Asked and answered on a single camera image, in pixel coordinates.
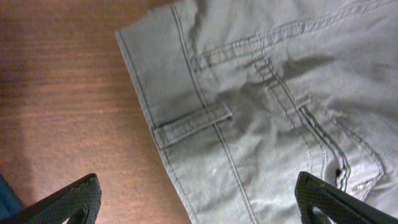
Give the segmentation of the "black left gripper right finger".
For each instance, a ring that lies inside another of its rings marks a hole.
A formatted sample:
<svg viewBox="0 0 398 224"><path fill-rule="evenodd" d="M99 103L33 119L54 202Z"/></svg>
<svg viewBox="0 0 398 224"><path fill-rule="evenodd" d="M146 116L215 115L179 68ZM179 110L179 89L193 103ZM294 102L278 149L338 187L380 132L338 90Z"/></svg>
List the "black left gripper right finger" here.
<svg viewBox="0 0 398 224"><path fill-rule="evenodd" d="M308 172L300 172L295 198L301 222L397 224L397 219L348 195Z"/></svg>

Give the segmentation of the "grey shorts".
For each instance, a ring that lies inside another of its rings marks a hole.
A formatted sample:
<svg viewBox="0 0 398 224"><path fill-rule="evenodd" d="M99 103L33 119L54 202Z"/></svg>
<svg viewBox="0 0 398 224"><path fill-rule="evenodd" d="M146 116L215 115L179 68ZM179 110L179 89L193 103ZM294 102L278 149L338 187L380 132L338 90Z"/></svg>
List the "grey shorts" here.
<svg viewBox="0 0 398 224"><path fill-rule="evenodd" d="M397 1L178 1L116 38L192 223L299 223L309 172L397 215Z"/></svg>

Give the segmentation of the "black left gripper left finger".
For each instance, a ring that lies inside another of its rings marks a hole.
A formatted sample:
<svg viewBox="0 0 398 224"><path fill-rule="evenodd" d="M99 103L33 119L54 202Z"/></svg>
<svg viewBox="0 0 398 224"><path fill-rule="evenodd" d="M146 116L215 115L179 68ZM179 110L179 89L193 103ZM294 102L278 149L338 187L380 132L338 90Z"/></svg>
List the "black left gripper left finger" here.
<svg viewBox="0 0 398 224"><path fill-rule="evenodd" d="M95 224L101 206L96 174L88 174L1 223Z"/></svg>

